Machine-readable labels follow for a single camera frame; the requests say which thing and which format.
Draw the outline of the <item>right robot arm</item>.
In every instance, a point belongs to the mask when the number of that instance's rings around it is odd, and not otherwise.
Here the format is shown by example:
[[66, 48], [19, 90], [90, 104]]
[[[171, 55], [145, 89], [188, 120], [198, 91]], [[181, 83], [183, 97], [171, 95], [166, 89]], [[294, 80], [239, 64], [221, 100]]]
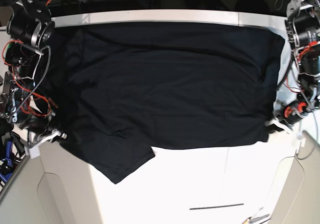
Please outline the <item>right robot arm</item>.
[[39, 91], [49, 71], [52, 49], [49, 40], [55, 23], [48, 5], [53, 0], [0, 0], [10, 7], [6, 33], [10, 41], [4, 46], [1, 59], [8, 71], [0, 83], [0, 117], [8, 124], [27, 130], [27, 151], [38, 148], [65, 134], [52, 125], [55, 102]]

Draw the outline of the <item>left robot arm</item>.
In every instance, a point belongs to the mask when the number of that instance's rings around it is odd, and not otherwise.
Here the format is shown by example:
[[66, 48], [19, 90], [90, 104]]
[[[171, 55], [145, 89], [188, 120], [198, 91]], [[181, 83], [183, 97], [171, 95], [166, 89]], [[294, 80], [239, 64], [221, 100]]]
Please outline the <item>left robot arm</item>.
[[270, 133], [291, 132], [293, 125], [320, 108], [320, 0], [290, 0], [286, 10], [285, 27], [291, 47], [287, 69], [277, 85], [288, 86], [289, 72], [295, 66], [296, 86], [288, 89], [295, 100], [280, 103], [273, 118], [266, 122]]

